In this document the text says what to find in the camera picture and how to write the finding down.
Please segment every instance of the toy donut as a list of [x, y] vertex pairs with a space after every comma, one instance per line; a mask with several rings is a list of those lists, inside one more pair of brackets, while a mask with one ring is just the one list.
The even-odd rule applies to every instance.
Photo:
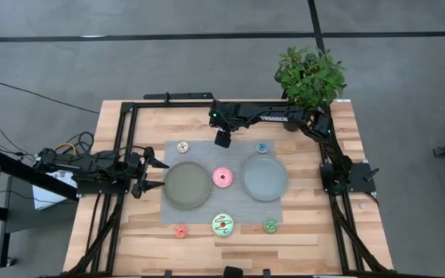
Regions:
[[177, 225], [175, 228], [175, 236], [179, 239], [184, 239], [188, 233], [189, 231], [185, 225]]
[[217, 168], [212, 174], [212, 180], [216, 186], [226, 188], [233, 181], [233, 173], [226, 167]]
[[212, 230], [218, 236], [229, 236], [235, 229], [235, 222], [226, 213], [218, 214], [212, 221]]
[[274, 220], [267, 220], [263, 224], [263, 229], [266, 233], [275, 233], [277, 231], [277, 223]]
[[176, 148], [180, 153], [184, 154], [185, 152], [189, 151], [189, 144], [186, 142], [179, 142]]
[[266, 142], [259, 142], [259, 144], [256, 145], [256, 151], [260, 154], [265, 154], [269, 151], [269, 146], [267, 146]]

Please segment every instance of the gray plate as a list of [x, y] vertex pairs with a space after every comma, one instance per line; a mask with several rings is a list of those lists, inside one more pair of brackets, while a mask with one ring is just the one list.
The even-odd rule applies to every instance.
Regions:
[[248, 195], [259, 201], [273, 201], [287, 188], [287, 171], [269, 155], [257, 155], [243, 166], [241, 179]]
[[164, 177], [164, 183], [167, 200], [178, 209], [200, 206], [212, 189], [209, 173], [195, 162], [182, 162], [173, 166]]

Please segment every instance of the green plant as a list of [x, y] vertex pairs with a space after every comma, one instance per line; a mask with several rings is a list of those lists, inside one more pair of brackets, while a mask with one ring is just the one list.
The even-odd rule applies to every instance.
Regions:
[[344, 68], [341, 62], [335, 63], [330, 51], [319, 55], [310, 52], [310, 46], [296, 50], [289, 47], [279, 62], [279, 69], [274, 79], [281, 83], [288, 100], [304, 107], [316, 107], [331, 104], [334, 98], [341, 97], [346, 87]]

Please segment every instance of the wooden tabletop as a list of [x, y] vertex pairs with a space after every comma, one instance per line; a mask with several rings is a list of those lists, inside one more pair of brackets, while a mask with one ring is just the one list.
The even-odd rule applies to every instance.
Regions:
[[[113, 149], [121, 103], [122, 100], [103, 102], [93, 151]], [[335, 101], [331, 111], [342, 150], [354, 162], [362, 161], [365, 155], [352, 103]], [[209, 108], [141, 108], [134, 144], [152, 146], [156, 158], [162, 161], [166, 141], [213, 141], [216, 132], [209, 127], [208, 112]], [[128, 115], [123, 145], [129, 121]], [[270, 269], [272, 274], [341, 273], [329, 200], [322, 190], [318, 170], [318, 144], [301, 132], [285, 131], [279, 123], [241, 128], [232, 139], [275, 142], [277, 158], [290, 178], [288, 190], [280, 200], [283, 223], [277, 233], [266, 234], [262, 225], [237, 224], [230, 237], [220, 238], [214, 235], [210, 223], [188, 224], [188, 237], [176, 239], [175, 225], [159, 222], [161, 188], [143, 194], [140, 200], [128, 194], [121, 216], [114, 275], [162, 275], [165, 270], [173, 270], [174, 275], [220, 275], [225, 266], [242, 268], [245, 274], [262, 274], [263, 269]], [[162, 180], [160, 169], [150, 168], [148, 173], [149, 179]], [[95, 195], [80, 199], [63, 270], [72, 268], [85, 252], [95, 199]], [[362, 193], [350, 194], [350, 199], [358, 235], [381, 264], [392, 268], [377, 205]], [[102, 201], [97, 209], [96, 227]], [[114, 203], [113, 198], [109, 213]], [[346, 234], [345, 242], [350, 269], [354, 269]], [[99, 270], [105, 270], [108, 246], [109, 237], [104, 242]]]

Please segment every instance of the green donut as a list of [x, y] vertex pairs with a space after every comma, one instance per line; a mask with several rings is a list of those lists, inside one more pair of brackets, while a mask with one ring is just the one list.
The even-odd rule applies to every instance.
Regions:
[[277, 223], [274, 220], [267, 220], [263, 224], [263, 229], [267, 233], [275, 233], [277, 231]]
[[226, 213], [218, 214], [212, 220], [212, 230], [218, 236], [229, 236], [235, 229], [235, 222]]

